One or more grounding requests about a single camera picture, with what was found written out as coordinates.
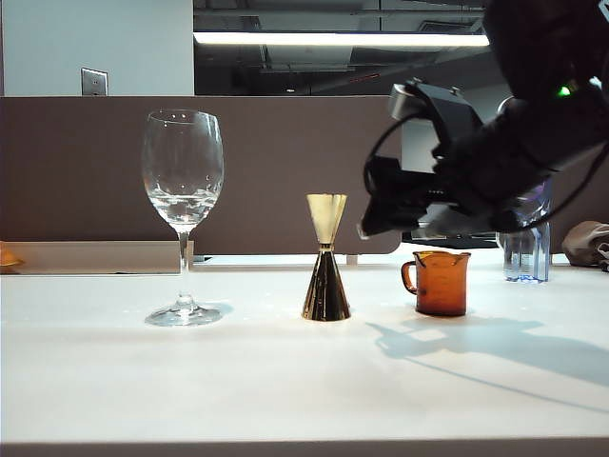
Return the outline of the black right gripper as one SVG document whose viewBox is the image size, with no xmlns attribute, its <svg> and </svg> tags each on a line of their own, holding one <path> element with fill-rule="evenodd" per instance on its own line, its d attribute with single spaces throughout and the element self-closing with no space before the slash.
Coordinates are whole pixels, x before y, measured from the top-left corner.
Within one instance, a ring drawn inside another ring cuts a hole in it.
<svg viewBox="0 0 609 457">
<path fill-rule="evenodd" d="M 437 175 L 403 170 L 398 159 L 369 158 L 364 186 L 372 196 L 359 236 L 399 231 L 440 238 L 521 231 L 518 198 L 550 176 L 550 168 L 533 157 L 507 116 L 454 143 L 434 171 Z"/>
</svg>

